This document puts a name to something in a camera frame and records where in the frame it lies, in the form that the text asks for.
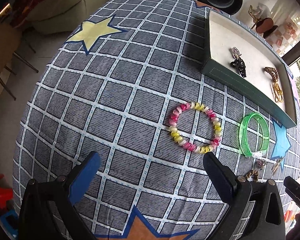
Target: sofa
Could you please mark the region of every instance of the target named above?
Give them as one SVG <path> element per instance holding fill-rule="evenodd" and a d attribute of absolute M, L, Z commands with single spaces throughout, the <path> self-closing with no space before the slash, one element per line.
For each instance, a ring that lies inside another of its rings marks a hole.
<path fill-rule="evenodd" d="M 43 0 L 27 16 L 40 33 L 73 31 L 108 0 Z"/>

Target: gray checkered fabric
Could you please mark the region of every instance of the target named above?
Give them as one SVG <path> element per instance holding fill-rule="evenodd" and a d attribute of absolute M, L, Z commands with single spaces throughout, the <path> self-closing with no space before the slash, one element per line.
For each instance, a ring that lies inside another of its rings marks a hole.
<path fill-rule="evenodd" d="M 203 168 L 203 155 L 183 149 L 169 135 L 168 116 L 186 101 L 202 102 L 217 113 L 223 138 L 215 155 L 238 175 L 256 161 L 239 154 L 239 124 L 253 111 L 264 116 L 271 139 L 259 181 L 277 182 L 287 210 L 291 199 L 283 179 L 298 177 L 300 125 L 288 129 L 292 147 L 283 170 L 272 175 L 275 161 L 269 158 L 276 136 L 270 115 L 197 71 L 207 10 L 197 8 L 193 0 L 111 0 L 89 20 L 115 16 L 111 25 L 127 32 L 100 38 L 88 55 L 81 43 L 59 49 L 20 122 L 13 161 L 17 212 L 30 178 L 52 181 L 97 151 L 102 165 L 76 204 L 93 233 L 122 234 L 135 205 L 161 234 L 200 229 L 190 239 L 205 239 L 227 205 Z M 211 123 L 198 111 L 182 114 L 178 127 L 197 145 L 213 137 Z M 262 141 L 260 132 L 258 123 L 251 121 L 248 139 L 255 150 Z M 250 203 L 234 239 L 242 234 L 252 207 Z M 61 232 L 69 237 L 56 207 L 51 208 Z"/>

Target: tile floor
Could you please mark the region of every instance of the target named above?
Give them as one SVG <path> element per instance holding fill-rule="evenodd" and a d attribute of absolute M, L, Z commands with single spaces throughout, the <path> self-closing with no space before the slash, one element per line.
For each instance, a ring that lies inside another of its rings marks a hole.
<path fill-rule="evenodd" d="M 34 54 L 24 41 L 21 42 L 17 52 L 37 68 L 39 73 L 15 57 L 12 59 L 12 69 L 17 75 L 10 75 L 7 86 L 17 100 L 14 101 L 5 90 L 0 95 L 0 173 L 5 175 L 6 182 L 11 187 L 15 141 L 26 102 L 45 66 L 52 61 L 69 35 L 69 32 L 42 35 L 35 30 L 30 30 L 23 35 L 23 39 L 31 44 L 36 53 Z"/>

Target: open box lid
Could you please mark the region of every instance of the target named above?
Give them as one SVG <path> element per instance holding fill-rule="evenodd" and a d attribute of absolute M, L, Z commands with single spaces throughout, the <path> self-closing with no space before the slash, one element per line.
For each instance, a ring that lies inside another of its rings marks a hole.
<path fill-rule="evenodd" d="M 247 77 L 242 78 L 230 66 L 232 47 L 242 54 Z M 263 108 L 286 128 L 296 126 L 297 114 L 290 77 L 283 61 L 265 42 L 239 23 L 210 10 L 205 25 L 205 64 L 201 72 L 244 95 Z M 271 76 L 264 71 L 273 67 L 279 73 L 279 86 L 284 101 L 276 103 L 272 92 Z"/>

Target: spiral hair tie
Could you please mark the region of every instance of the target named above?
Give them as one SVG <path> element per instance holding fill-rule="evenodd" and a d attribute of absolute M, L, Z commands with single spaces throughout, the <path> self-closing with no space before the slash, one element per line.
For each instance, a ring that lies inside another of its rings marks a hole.
<path fill-rule="evenodd" d="M 194 109 L 198 111 L 205 112 L 205 114 L 211 119 L 215 134 L 214 139 L 212 140 L 211 144 L 209 146 L 197 146 L 195 144 L 192 144 L 185 140 L 182 136 L 180 136 L 180 133 L 178 133 L 177 129 L 177 122 L 180 114 L 182 112 L 188 110 L 188 109 Z M 210 152 L 214 150 L 221 141 L 221 123 L 219 122 L 219 118 L 217 117 L 216 113 L 213 112 L 212 109 L 209 109 L 209 107 L 205 106 L 204 104 L 200 104 L 198 102 L 194 103 L 186 103 L 181 104 L 180 106 L 177 106 L 176 109 L 172 111 L 172 115 L 169 119 L 169 124 L 171 125 L 169 127 L 169 130 L 171 131 L 171 136 L 173 137 L 173 140 L 177 142 L 180 146 L 182 146 L 184 149 L 189 150 L 190 152 L 194 153 L 201 153 L 205 154 L 207 152 Z"/>

